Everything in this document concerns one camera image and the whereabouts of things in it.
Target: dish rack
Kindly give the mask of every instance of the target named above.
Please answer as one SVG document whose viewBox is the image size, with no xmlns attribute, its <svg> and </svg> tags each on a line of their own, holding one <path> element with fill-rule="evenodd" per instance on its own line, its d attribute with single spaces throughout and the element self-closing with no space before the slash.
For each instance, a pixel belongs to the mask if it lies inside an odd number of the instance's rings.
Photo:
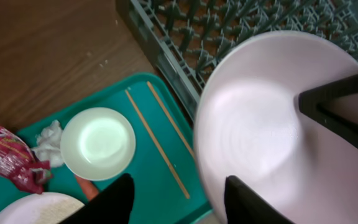
<svg viewBox="0 0 358 224">
<path fill-rule="evenodd" d="M 309 32 L 358 61 L 358 0 L 119 0 L 116 6 L 191 119 L 218 63 L 257 34 Z"/>
</svg>

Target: crumpled tissue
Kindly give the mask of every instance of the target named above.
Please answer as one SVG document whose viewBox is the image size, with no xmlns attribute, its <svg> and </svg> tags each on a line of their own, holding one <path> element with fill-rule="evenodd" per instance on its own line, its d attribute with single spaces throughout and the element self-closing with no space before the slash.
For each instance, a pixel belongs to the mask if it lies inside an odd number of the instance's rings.
<svg viewBox="0 0 358 224">
<path fill-rule="evenodd" d="M 31 149 L 40 161 L 49 161 L 50 167 L 60 167 L 64 164 L 60 152 L 62 132 L 59 121 L 52 121 L 52 124 L 37 136 L 38 146 Z"/>
</svg>

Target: wooden table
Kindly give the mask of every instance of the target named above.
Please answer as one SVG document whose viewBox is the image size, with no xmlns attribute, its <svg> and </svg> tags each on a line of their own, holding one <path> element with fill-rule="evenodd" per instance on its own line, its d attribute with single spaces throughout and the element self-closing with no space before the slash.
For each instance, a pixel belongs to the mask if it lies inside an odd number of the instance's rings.
<svg viewBox="0 0 358 224">
<path fill-rule="evenodd" d="M 152 72 L 112 0 L 0 0 L 0 125 L 24 128 Z"/>
</svg>

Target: red wrapper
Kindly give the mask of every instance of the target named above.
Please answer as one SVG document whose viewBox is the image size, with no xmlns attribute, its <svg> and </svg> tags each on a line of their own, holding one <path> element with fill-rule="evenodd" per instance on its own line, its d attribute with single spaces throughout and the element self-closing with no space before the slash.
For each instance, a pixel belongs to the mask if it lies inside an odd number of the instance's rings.
<svg viewBox="0 0 358 224">
<path fill-rule="evenodd" d="M 49 161 L 37 162 L 24 141 L 0 126 L 1 176 L 19 190 L 41 194 L 42 184 L 52 178 L 49 170 Z"/>
</svg>

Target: green tray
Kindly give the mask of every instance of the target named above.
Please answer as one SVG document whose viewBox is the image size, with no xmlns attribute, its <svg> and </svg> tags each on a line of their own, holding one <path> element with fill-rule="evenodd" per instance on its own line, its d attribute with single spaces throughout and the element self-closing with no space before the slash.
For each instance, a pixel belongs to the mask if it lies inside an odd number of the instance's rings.
<svg viewBox="0 0 358 224">
<path fill-rule="evenodd" d="M 146 82 L 153 84 L 167 110 L 190 145 L 192 130 L 179 110 L 169 90 L 155 75 L 140 73 L 107 87 L 27 128 L 20 136 L 30 147 L 35 146 L 35 136 L 57 119 L 64 128 L 77 113 L 88 108 L 106 107 L 123 114 L 134 128 L 136 150 L 132 162 L 123 173 L 130 173 L 135 182 L 135 202 L 130 223 L 191 223 L 207 214 L 211 207 L 198 179 L 196 164 L 169 122 Z M 167 164 L 155 147 L 151 137 L 125 94 L 128 90 L 148 122 L 170 162 L 190 194 L 190 199 L 179 188 Z M 71 195 L 86 203 L 80 186 L 67 166 L 52 169 L 54 178 L 48 191 Z M 115 178 L 94 182 L 98 189 L 105 189 Z M 15 200 L 28 195 L 18 191 L 7 179 L 0 177 L 0 211 Z"/>
</svg>

